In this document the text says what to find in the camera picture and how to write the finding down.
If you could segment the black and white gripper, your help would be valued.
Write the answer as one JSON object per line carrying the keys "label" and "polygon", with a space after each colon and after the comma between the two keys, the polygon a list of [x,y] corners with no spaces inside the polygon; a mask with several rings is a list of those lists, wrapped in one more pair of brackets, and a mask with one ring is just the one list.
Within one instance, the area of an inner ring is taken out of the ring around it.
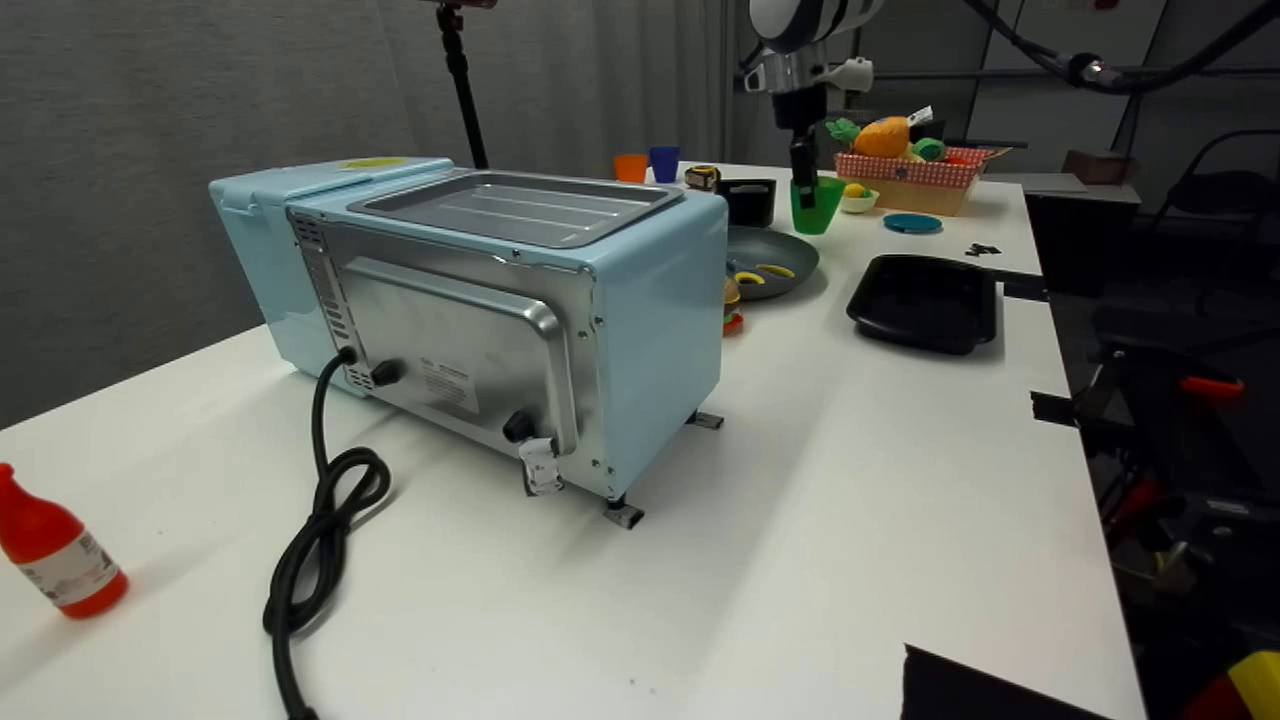
{"label": "black and white gripper", "polygon": [[867,56],[849,56],[820,63],[814,53],[772,53],[763,49],[743,63],[739,87],[770,97],[776,124],[793,132],[793,190],[799,209],[815,209],[815,128],[829,115],[829,90],[867,90],[877,82],[877,63]]}

